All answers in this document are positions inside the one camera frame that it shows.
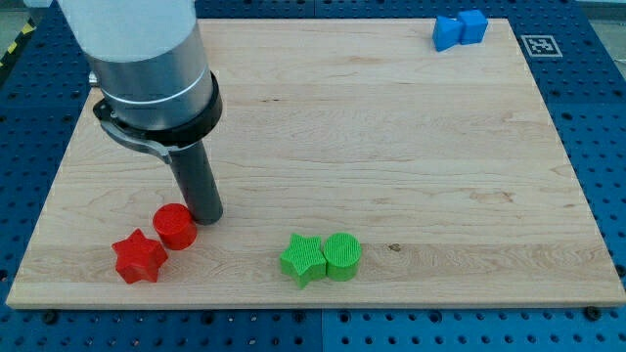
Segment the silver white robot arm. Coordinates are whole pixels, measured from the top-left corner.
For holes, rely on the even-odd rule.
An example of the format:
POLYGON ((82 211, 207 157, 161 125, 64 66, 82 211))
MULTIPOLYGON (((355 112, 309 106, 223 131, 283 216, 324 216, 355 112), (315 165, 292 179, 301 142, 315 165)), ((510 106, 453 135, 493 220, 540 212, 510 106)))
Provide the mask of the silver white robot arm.
POLYGON ((193 0, 62 0, 95 73, 94 113, 122 146, 170 164, 216 125, 221 98, 193 0))

